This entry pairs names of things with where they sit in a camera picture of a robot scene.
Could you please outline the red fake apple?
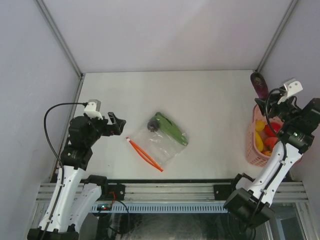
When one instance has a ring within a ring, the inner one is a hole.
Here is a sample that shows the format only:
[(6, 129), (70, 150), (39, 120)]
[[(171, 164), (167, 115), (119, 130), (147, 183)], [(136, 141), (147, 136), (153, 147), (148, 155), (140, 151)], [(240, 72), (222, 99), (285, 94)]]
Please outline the red fake apple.
[(270, 124), (266, 124), (263, 131), (269, 137), (276, 137), (276, 134), (280, 129), (281, 125), (276, 122), (271, 122)]

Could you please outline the purple fake eggplant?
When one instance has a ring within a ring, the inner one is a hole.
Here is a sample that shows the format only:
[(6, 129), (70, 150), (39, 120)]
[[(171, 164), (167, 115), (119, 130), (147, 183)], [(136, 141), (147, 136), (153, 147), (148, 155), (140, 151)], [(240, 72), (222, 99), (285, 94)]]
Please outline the purple fake eggplant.
[(250, 75), (250, 81), (258, 97), (265, 100), (269, 94), (269, 89), (263, 75), (255, 71)]

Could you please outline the orange fake peach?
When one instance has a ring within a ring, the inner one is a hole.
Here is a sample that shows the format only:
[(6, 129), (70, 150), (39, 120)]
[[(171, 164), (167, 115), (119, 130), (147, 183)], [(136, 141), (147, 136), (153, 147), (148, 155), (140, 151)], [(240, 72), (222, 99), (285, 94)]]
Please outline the orange fake peach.
[(274, 136), (268, 137), (268, 138), (266, 138), (265, 141), (264, 141), (264, 147), (265, 147), (268, 151), (271, 151), (271, 152), (272, 152), (274, 146), (275, 146), (276, 143), (277, 143), (277, 141), (278, 141), (278, 138), (277, 138), (277, 137), (274, 137)]

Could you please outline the dark round fake fruit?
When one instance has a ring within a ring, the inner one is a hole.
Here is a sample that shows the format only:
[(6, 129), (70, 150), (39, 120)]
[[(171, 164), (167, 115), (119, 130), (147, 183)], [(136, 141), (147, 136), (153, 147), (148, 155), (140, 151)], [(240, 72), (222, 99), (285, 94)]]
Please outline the dark round fake fruit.
[(147, 129), (150, 132), (157, 132), (160, 129), (160, 123), (157, 119), (151, 119), (147, 123)]

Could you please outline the yellow fake banana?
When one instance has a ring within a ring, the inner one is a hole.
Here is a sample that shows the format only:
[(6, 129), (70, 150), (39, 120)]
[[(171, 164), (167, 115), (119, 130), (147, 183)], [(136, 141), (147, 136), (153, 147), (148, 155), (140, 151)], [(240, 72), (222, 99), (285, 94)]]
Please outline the yellow fake banana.
[(264, 150), (264, 143), (259, 135), (259, 132), (255, 131), (255, 146), (259, 152), (262, 152)]

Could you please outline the clear zip top bag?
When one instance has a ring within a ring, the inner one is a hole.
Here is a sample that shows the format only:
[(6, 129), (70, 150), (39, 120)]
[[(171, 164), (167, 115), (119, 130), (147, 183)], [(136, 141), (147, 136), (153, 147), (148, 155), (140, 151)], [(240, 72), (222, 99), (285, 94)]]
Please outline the clear zip top bag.
[(181, 145), (160, 130), (150, 132), (147, 129), (148, 121), (134, 134), (127, 136), (126, 141), (144, 161), (163, 172), (166, 165), (187, 146)]

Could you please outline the wrinkled yellow fake fruit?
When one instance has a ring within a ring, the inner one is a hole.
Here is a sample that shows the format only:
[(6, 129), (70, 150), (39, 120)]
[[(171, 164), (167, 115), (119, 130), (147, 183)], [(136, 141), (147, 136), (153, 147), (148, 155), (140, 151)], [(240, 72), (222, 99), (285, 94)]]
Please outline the wrinkled yellow fake fruit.
[(265, 121), (263, 121), (263, 120), (256, 120), (255, 121), (255, 131), (256, 132), (263, 131), (265, 126), (266, 126), (266, 122)]

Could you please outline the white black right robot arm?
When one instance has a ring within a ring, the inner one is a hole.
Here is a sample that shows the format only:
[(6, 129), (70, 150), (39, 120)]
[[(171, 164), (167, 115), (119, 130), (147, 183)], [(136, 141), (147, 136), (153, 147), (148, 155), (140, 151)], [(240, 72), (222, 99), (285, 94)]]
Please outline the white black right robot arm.
[(301, 109), (293, 103), (293, 96), (283, 102), (278, 102), (279, 97), (273, 94), (268, 100), (256, 100), (260, 108), (267, 108), (262, 111), (267, 118), (278, 117), (283, 123), (267, 164), (256, 179), (238, 174), (223, 206), (245, 229), (254, 229), (274, 216), (271, 205), (275, 193), (287, 172), (312, 145), (312, 133), (320, 124), (319, 98)]

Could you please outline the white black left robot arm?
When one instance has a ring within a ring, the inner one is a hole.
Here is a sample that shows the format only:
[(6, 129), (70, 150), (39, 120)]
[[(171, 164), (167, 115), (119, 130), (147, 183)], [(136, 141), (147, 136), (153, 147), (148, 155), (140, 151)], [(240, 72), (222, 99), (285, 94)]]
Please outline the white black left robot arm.
[(79, 197), (77, 188), (93, 155), (92, 146), (101, 137), (119, 136), (126, 121), (113, 112), (106, 119), (98, 113), (84, 113), (70, 121), (69, 143), (64, 147), (57, 183), (49, 206), (37, 228), (28, 231), (29, 240), (77, 240), (80, 229), (96, 200), (109, 196), (110, 188), (105, 176), (90, 175)]

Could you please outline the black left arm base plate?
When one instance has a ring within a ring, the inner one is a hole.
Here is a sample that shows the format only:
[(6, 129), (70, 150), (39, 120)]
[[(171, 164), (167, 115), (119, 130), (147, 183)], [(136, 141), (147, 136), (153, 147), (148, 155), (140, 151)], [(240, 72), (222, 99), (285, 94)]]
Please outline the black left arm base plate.
[(106, 193), (106, 198), (110, 200), (123, 201), (125, 198), (126, 186), (124, 184), (116, 183), (109, 184)]

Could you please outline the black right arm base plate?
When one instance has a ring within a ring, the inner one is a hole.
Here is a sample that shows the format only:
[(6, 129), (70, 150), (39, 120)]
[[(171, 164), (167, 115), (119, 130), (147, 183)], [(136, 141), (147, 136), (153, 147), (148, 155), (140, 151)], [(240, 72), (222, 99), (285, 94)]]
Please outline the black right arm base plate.
[(235, 190), (233, 184), (214, 184), (213, 194), (215, 201), (226, 201)]

